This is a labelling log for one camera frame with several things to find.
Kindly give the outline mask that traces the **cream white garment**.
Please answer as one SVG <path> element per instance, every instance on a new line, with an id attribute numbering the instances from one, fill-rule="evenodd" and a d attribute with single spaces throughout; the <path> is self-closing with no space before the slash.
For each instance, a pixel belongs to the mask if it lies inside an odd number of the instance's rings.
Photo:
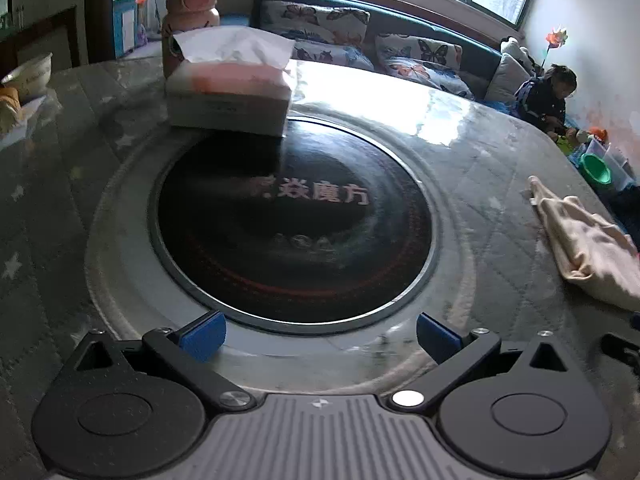
<path id="1" fill-rule="evenodd" d="M 587 210 L 576 196 L 555 195 L 528 178 L 530 202 L 546 230 L 559 272 L 589 296 L 620 309 L 639 309 L 639 253 L 616 224 Z"/>

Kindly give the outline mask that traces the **black round induction cooktop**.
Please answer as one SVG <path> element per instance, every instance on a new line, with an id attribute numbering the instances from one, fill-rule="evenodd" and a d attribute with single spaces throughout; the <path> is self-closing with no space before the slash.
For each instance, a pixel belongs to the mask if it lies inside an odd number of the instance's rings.
<path id="1" fill-rule="evenodd" d="M 282 334 L 387 318 L 416 296 L 437 250 L 432 202 L 406 163 L 305 117 L 278 138 L 191 133 L 154 182 L 148 226 L 189 296 Z"/>

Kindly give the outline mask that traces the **clear plastic storage box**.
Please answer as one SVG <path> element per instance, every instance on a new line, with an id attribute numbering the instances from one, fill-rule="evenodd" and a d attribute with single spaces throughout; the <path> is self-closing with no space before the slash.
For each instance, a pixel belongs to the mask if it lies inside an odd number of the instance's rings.
<path id="1" fill-rule="evenodd" d="M 611 173 L 610 189 L 623 191 L 628 185 L 636 183 L 631 166 L 623 153 L 613 145 L 604 145 L 592 136 L 586 148 L 587 154 L 593 154 L 605 162 Z"/>

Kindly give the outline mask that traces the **green plastic bowl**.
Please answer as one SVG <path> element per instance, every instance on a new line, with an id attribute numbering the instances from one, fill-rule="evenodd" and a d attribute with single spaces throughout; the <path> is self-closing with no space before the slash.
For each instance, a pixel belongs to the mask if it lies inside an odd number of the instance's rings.
<path id="1" fill-rule="evenodd" d="M 580 156 L 578 170 L 582 176 L 592 185 L 609 186 L 612 183 L 610 168 L 599 156 L 586 153 Z"/>

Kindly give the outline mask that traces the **child in dark jacket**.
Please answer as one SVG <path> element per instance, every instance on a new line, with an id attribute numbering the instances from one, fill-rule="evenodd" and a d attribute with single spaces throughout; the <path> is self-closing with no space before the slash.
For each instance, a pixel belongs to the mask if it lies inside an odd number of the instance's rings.
<path id="1" fill-rule="evenodd" d="M 514 94 L 511 114 L 556 142 L 567 135 L 566 99 L 576 89 L 576 74 L 565 65 L 552 64 L 542 76 L 521 84 Z"/>

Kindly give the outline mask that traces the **pink white tissue box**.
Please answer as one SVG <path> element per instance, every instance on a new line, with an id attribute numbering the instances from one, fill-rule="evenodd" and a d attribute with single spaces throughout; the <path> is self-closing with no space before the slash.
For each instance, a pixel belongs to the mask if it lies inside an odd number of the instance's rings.
<path id="1" fill-rule="evenodd" d="M 166 78 L 169 122 L 178 128 L 282 136 L 295 89 L 295 42 L 247 26 L 179 32 L 183 61 Z"/>

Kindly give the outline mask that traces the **grey cushion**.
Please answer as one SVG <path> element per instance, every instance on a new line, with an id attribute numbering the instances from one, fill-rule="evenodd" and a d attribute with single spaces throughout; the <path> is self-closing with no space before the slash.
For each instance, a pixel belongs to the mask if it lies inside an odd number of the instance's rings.
<path id="1" fill-rule="evenodd" d="M 510 103 L 524 82 L 530 79 L 525 68 L 509 53 L 503 53 L 485 94 L 489 102 Z"/>

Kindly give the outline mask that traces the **right butterfly pillow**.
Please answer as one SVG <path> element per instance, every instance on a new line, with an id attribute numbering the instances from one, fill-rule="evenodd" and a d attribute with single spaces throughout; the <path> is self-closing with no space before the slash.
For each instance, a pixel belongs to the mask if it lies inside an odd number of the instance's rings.
<path id="1" fill-rule="evenodd" d="M 378 62 L 387 75 L 475 100 L 460 76 L 463 49 L 458 44 L 396 34 L 378 35 L 374 44 Z"/>

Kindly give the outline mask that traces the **butterfly pillow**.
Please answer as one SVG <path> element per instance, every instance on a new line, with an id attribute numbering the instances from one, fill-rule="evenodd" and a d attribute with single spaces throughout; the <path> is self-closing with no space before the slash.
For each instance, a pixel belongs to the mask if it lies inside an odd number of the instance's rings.
<path id="1" fill-rule="evenodd" d="M 266 0 L 259 28 L 295 42 L 292 58 L 374 70 L 363 52 L 370 13 L 357 8 Z"/>
<path id="2" fill-rule="evenodd" d="M 387 75 L 475 100 L 460 76 L 463 49 L 458 44 L 396 34 L 378 35 L 374 44 L 378 62 Z"/>

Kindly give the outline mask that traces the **blue sofa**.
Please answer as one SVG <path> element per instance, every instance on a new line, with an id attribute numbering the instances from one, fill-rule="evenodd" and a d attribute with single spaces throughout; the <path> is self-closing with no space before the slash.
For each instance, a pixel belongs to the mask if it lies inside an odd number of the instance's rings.
<path id="1" fill-rule="evenodd" d="M 227 14 L 224 25 L 252 26 L 296 41 L 295 54 L 306 60 L 342 64 L 363 70 L 386 70 L 390 62 L 427 62 L 453 81 L 468 87 L 457 91 L 501 113 L 518 117 L 514 92 L 498 92 L 498 77 L 514 68 L 529 73 L 513 55 L 441 24 L 385 6 L 358 0 L 254 0 L 250 14 Z"/>

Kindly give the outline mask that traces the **white ceramic bowl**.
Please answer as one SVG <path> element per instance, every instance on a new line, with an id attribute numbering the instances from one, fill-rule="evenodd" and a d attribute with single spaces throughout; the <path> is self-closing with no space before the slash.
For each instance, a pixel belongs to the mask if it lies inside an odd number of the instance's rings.
<path id="1" fill-rule="evenodd" d="M 2 78 L 2 86 L 15 89 L 22 102 L 40 98 L 47 92 L 51 78 L 52 56 L 51 52 L 38 55 L 18 66 Z"/>

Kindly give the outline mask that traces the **orange pinwheel toy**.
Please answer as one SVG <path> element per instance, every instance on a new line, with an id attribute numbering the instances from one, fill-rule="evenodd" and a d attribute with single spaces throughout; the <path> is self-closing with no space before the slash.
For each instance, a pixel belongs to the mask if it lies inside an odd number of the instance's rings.
<path id="1" fill-rule="evenodd" d="M 542 59 L 541 66 L 546 64 L 549 52 L 563 47 L 564 44 L 566 44 L 567 39 L 568 33 L 565 28 L 553 29 L 551 32 L 548 32 L 546 36 L 547 49 L 546 52 L 544 52 L 544 58 Z"/>

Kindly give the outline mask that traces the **left butterfly pillow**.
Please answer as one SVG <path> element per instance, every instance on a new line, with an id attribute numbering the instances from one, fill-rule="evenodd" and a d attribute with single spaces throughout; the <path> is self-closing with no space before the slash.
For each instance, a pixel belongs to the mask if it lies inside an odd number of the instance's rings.
<path id="1" fill-rule="evenodd" d="M 292 58 L 374 70 L 363 52 L 370 13 L 357 8 L 266 0 L 259 28 L 295 42 Z"/>

